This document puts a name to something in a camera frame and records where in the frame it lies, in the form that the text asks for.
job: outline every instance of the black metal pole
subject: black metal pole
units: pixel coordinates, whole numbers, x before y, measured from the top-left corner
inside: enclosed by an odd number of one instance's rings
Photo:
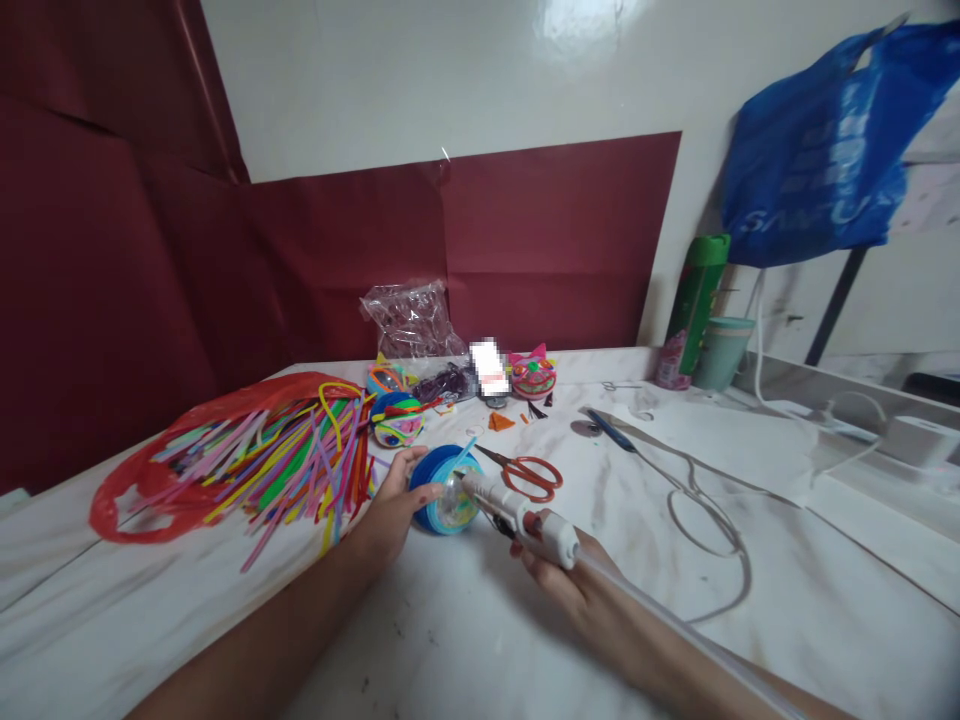
[[[843,306],[847,302],[847,296],[850,294],[850,288],[853,287],[853,281],[857,279],[863,259],[867,256],[867,250],[869,248],[860,247],[850,251],[847,264],[843,266],[843,272],[840,273],[837,286],[833,289],[833,296],[823,313],[823,320],[820,321],[817,334],[813,338],[813,344],[810,345],[810,352],[807,353],[805,360],[807,365],[816,367],[820,364],[820,358],[823,357],[823,351],[827,348],[830,335],[833,334],[833,328],[837,324],[837,318],[840,317]]]

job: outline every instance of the small scissors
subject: small scissors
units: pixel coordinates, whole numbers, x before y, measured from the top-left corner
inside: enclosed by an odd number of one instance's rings
[[[561,475],[560,471],[546,460],[527,455],[511,459],[504,457],[500,453],[495,453],[492,450],[487,450],[484,447],[480,447],[479,445],[475,445],[474,447],[503,468],[503,482],[506,483],[508,488],[511,490],[516,490],[521,495],[526,495],[533,502],[550,502],[556,496],[556,492],[554,491],[563,485],[563,475]],[[543,475],[535,473],[533,470],[524,465],[524,463],[535,463],[537,465],[542,465],[553,475],[553,480],[549,480]],[[524,492],[513,484],[513,480],[510,478],[511,475],[518,477],[521,480],[526,480],[531,485],[536,485],[547,494],[534,496],[528,492]]]
[[[604,389],[604,390],[609,390],[610,392],[613,392],[614,390],[622,390],[622,389],[624,389],[624,388],[643,388],[643,387],[647,387],[647,385],[632,385],[632,384],[630,384],[630,383],[617,384],[617,383],[612,383],[612,382],[610,382],[609,380],[604,380],[604,381],[603,381],[602,383],[600,383],[600,384],[603,385],[603,389]]]

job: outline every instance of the teal cup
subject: teal cup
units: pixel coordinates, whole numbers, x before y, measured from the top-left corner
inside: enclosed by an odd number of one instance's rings
[[[755,324],[747,318],[710,318],[693,371],[694,387],[717,392],[730,387]]]

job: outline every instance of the blue plastic bag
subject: blue plastic bag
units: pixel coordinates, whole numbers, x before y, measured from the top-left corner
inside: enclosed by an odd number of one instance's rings
[[[743,106],[724,174],[731,263],[886,243],[906,192],[901,157],[960,78],[960,21],[883,32],[844,40]]]

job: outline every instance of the red paper backdrop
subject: red paper backdrop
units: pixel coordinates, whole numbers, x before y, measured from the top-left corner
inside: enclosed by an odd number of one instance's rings
[[[249,181],[200,0],[4,0],[0,93]]]
[[[450,316],[502,350],[636,342],[680,133],[456,158]]]
[[[679,133],[238,184],[197,0],[17,0],[0,40],[0,493],[372,358],[371,285],[446,279],[457,332],[504,349],[634,341]]]

